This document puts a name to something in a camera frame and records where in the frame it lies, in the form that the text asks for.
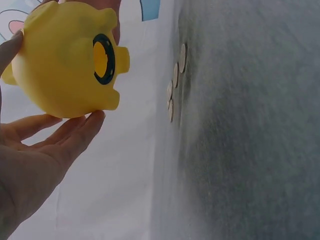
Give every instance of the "gray felt surface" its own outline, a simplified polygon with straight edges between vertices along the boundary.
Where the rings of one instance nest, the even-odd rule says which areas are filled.
[[[177,18],[166,64],[187,42],[187,70],[171,124],[171,72],[158,87],[151,239],[320,239],[319,1],[184,0]]]

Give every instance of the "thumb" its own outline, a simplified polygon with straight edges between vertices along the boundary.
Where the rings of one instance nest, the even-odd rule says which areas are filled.
[[[9,41],[0,45],[0,75],[6,67],[15,58],[24,40],[24,34],[21,31],[16,32]]]

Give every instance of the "white sheet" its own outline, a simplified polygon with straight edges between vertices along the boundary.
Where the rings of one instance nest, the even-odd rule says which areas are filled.
[[[106,113],[91,146],[10,240],[149,239],[158,21],[142,22],[139,6],[139,0],[122,0],[120,45],[129,48],[131,69],[115,85],[119,108]],[[1,89],[2,122],[42,113],[18,87],[1,83]],[[55,129],[27,143],[41,141]]]

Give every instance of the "hand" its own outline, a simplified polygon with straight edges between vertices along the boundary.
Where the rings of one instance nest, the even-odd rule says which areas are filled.
[[[0,75],[22,43],[23,34],[18,32],[0,45]],[[31,146],[22,141],[62,119],[44,114],[0,125],[1,240],[9,237],[50,196],[100,131],[104,118],[104,112],[97,111],[87,119],[84,116],[70,119],[50,137]]]

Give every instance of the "piggy bank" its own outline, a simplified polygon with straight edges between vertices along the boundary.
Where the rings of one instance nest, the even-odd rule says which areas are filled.
[[[128,49],[117,46],[112,34],[117,24],[111,8],[48,2],[25,20],[22,48],[2,79],[57,118],[115,110],[117,75],[130,68]]]

